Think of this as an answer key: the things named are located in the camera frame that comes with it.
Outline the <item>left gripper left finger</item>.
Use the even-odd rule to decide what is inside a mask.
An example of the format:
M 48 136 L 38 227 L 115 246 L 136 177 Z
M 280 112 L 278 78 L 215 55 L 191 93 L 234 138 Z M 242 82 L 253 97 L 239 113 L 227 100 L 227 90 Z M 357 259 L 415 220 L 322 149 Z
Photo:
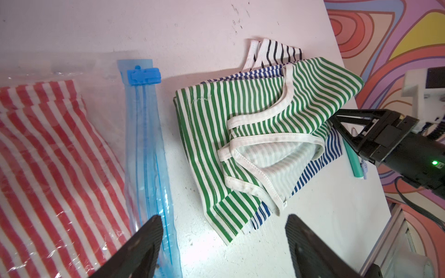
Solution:
M 90 277 L 153 278 L 162 237 L 162 219 L 155 215 Z

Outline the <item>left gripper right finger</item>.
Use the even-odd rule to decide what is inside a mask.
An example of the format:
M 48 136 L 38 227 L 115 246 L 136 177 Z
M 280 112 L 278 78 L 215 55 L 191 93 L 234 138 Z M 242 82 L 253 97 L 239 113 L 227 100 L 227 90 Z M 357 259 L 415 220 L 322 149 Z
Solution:
M 285 231 L 297 278 L 358 278 L 360 276 L 297 215 L 288 216 Z

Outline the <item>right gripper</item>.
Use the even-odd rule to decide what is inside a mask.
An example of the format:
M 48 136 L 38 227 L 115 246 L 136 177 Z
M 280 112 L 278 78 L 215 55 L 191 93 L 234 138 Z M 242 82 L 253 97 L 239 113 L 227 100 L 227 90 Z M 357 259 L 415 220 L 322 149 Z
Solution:
M 338 110 L 329 122 L 358 156 L 381 164 L 418 124 L 390 110 Z

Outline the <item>blue white striped shirt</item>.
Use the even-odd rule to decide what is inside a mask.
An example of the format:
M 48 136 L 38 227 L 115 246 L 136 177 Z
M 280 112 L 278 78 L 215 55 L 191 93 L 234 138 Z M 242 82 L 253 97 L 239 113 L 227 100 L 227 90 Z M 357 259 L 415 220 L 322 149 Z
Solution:
M 234 80 L 247 80 L 247 79 L 259 79 L 259 78 L 273 78 L 282 76 L 282 65 L 266 67 L 258 70 L 249 71 L 246 73 L 236 73 L 226 77 L 218 79 L 209 79 L 206 82 L 219 82 L 219 81 L 234 81 Z M 310 161 L 307 167 L 302 172 L 296 186 L 292 189 L 292 195 L 295 195 L 301 190 L 309 181 L 315 177 L 325 166 L 335 161 L 343 155 L 343 149 L 341 146 L 341 136 L 338 134 L 335 128 L 331 124 L 326 123 L 321 127 L 323 138 L 325 139 L 324 153 L 318 159 Z M 243 228 L 244 233 L 248 233 L 252 230 L 258 230 L 261 226 L 270 218 L 272 212 L 265 203 L 262 203 L 251 218 L 250 223 L 246 228 Z

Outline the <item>clear vacuum bag blue zipper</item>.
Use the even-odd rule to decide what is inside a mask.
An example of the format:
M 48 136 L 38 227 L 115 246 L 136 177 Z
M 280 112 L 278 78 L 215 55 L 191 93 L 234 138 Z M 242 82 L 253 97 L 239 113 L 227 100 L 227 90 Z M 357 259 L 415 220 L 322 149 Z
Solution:
M 1 55 L 1 276 L 86 278 L 162 221 L 180 278 L 156 86 L 140 53 Z

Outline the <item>green white striped shirt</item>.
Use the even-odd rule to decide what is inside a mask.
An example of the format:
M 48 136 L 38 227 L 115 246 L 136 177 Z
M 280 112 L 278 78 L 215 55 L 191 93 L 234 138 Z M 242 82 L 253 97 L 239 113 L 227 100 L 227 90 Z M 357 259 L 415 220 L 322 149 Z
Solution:
M 328 123 L 363 79 L 316 57 L 176 91 L 181 140 L 204 215 L 231 243 L 266 205 L 287 206 L 304 169 L 325 152 Z

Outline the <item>black white striped tank top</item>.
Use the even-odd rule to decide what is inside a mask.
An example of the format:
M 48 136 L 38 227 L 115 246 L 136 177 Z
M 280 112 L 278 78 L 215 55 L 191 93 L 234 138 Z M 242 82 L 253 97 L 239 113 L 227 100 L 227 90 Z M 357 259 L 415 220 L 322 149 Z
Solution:
M 251 40 L 242 72 L 293 63 L 302 59 L 302 50 L 299 47 L 288 46 L 270 39 Z

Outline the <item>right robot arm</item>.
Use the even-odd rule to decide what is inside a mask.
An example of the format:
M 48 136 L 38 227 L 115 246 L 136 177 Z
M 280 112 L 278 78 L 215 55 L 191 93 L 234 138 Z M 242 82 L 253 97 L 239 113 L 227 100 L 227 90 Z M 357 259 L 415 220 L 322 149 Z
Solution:
M 340 109 L 329 119 L 355 154 L 415 188 L 445 196 L 445 146 L 414 133 L 418 119 L 391 110 Z

